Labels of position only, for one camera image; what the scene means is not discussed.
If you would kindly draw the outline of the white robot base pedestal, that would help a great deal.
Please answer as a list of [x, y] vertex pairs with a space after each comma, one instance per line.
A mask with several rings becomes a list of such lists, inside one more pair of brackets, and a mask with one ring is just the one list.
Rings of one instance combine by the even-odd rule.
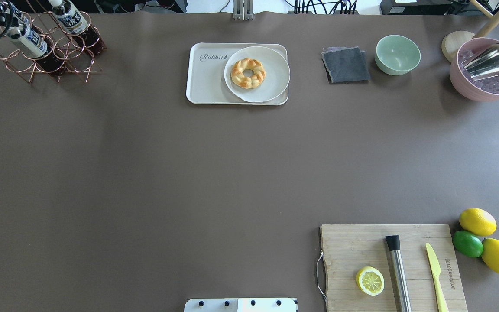
[[190, 299], [184, 312], [297, 312], [295, 298], [206, 298]]

